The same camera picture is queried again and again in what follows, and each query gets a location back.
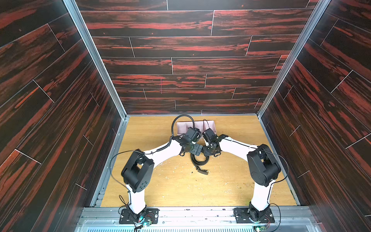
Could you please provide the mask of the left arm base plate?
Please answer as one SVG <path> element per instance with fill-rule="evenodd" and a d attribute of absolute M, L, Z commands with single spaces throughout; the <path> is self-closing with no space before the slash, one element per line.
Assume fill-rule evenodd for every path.
<path fill-rule="evenodd" d="M 158 218 L 158 208 L 145 208 L 139 214 L 135 214 L 130 208 L 123 208 L 120 212 L 119 224 L 149 226 L 152 224 L 157 224 Z"/>

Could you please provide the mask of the black leather belt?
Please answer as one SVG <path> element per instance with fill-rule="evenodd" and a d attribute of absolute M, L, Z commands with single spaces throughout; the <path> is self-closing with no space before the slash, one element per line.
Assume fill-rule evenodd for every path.
<path fill-rule="evenodd" d="M 201 168 L 201 166 L 204 166 L 208 163 L 208 161 L 210 159 L 208 156 L 206 156 L 205 160 L 203 160 L 203 161 L 197 160 L 196 156 L 194 154 L 191 154 L 190 157 L 191 157 L 191 161 L 192 161 L 193 165 L 195 166 L 196 170 L 200 174 L 203 174 L 203 175 L 208 175 L 209 174 L 209 172 L 207 170 Z"/>

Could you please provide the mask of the pink divided storage box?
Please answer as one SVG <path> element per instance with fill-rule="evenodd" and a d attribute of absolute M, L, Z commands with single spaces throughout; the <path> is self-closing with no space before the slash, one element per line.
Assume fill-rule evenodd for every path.
<path fill-rule="evenodd" d="M 176 123 L 177 135 L 186 133 L 189 127 L 193 128 L 192 121 L 177 122 Z M 216 127 L 213 120 L 195 121 L 195 128 L 198 128 L 201 131 L 201 133 L 203 133 L 206 129 L 211 128 L 216 134 Z"/>

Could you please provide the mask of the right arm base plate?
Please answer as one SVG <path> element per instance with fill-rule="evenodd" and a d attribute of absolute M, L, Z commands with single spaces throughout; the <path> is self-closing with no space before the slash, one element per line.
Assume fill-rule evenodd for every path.
<path fill-rule="evenodd" d="M 235 216 L 238 224 L 275 223 L 275 219 L 270 207 L 267 207 L 263 211 L 258 211 L 254 207 L 237 207 L 233 209 L 233 215 Z"/>

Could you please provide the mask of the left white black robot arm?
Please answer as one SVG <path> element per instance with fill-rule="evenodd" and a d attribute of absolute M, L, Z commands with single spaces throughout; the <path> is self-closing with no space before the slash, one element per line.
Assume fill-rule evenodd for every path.
<path fill-rule="evenodd" d="M 145 188 L 149 185 L 154 168 L 169 158 L 191 153 L 200 155 L 203 146 L 197 143 L 181 144 L 176 140 L 152 150 L 134 150 L 121 175 L 129 190 L 129 209 L 136 215 L 146 208 Z"/>

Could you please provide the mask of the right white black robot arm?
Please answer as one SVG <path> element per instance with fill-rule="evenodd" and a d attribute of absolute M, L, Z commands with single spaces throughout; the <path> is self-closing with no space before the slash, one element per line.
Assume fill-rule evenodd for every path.
<path fill-rule="evenodd" d="M 270 209 L 272 185 L 281 172 L 281 166 L 266 144 L 249 145 L 228 136 L 205 138 L 204 155 L 216 156 L 222 152 L 231 153 L 248 162 L 250 176 L 255 183 L 249 213 L 252 220 L 260 220 Z"/>

